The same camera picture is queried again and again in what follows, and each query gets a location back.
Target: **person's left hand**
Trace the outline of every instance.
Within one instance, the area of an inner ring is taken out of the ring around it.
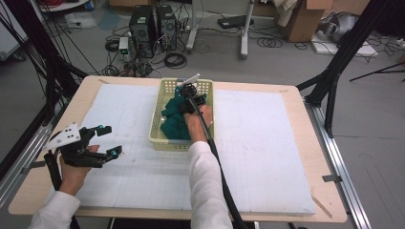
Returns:
[[[96,153],[99,145],[87,147],[90,152]],[[62,184],[59,191],[75,196],[84,184],[84,178],[87,176],[90,167],[75,167],[65,164],[62,156],[60,157],[60,167],[62,168]]]

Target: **tripod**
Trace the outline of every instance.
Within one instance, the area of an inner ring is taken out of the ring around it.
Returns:
[[[390,66],[390,67],[384,68],[384,69],[380,69],[380,70],[375,71],[375,72],[372,72],[372,73],[363,74],[363,75],[358,76],[358,77],[356,77],[356,78],[353,78],[353,79],[351,79],[351,80],[349,80],[349,81],[352,82],[352,81],[354,81],[354,80],[356,80],[356,79],[363,78],[363,77],[369,76],[369,75],[371,75],[371,74],[376,74],[376,73],[405,73],[405,70],[391,70],[391,71],[386,71],[386,70],[388,70],[388,69],[394,68],[394,67],[399,66],[399,65],[402,65],[402,64],[405,64],[405,61],[403,61],[403,62],[401,62],[401,63],[399,63],[399,64],[392,65],[392,66]]]

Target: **human hand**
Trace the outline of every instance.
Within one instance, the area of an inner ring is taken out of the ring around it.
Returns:
[[[87,147],[87,150],[96,153],[99,147],[99,145],[93,145]],[[59,191],[75,196],[83,186],[84,178],[92,168],[67,165],[62,156],[59,159],[60,167],[62,168],[62,184],[60,185]]]
[[[202,117],[205,120],[205,124],[209,127],[212,124],[212,109],[207,105],[202,105],[200,107],[202,112]],[[194,143],[196,141],[206,141],[206,137],[203,131],[203,126],[200,122],[197,112],[193,114],[184,114],[185,123],[187,124],[188,133],[191,136],[191,141]]]

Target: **yellow basket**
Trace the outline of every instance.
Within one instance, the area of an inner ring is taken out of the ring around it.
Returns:
[[[160,129],[160,124],[165,121],[161,111],[165,110],[167,102],[175,96],[176,87],[184,79],[163,78],[160,82],[158,98],[155,104],[155,110],[152,116],[151,128],[149,130],[149,139],[157,151],[187,151],[191,145],[189,140],[167,139],[166,135]],[[214,89],[211,80],[199,79],[194,84],[197,88],[197,94],[206,94],[206,104],[212,107],[214,114]],[[214,125],[209,127],[209,132],[214,137]]]

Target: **white sleeve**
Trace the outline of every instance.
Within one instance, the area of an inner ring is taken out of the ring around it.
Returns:
[[[56,192],[48,203],[36,212],[29,229],[66,229],[72,221],[72,216],[78,209],[80,201],[62,192]]]
[[[206,142],[188,150],[192,229],[232,229],[224,199],[221,170]]]

